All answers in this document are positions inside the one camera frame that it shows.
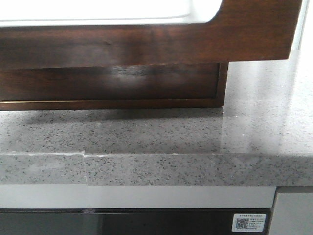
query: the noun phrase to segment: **white sink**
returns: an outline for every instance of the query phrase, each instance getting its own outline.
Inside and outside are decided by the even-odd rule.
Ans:
[[[204,23],[222,0],[6,0],[0,27]]]

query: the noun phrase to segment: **quartz countertop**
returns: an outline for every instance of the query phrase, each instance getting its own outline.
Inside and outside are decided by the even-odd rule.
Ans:
[[[308,55],[229,64],[225,105],[0,112],[0,184],[313,186]]]

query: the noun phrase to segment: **sticker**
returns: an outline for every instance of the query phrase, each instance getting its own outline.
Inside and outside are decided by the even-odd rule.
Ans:
[[[234,214],[232,232],[263,232],[266,214]]]

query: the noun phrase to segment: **countertop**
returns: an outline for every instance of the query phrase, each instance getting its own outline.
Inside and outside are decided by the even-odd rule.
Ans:
[[[232,62],[222,108],[0,112],[0,184],[313,186],[308,55]]]

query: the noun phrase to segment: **qr code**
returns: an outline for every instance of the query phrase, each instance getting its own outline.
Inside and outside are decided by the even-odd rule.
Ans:
[[[236,229],[243,228],[247,229],[249,224],[249,219],[237,219],[236,220]]]

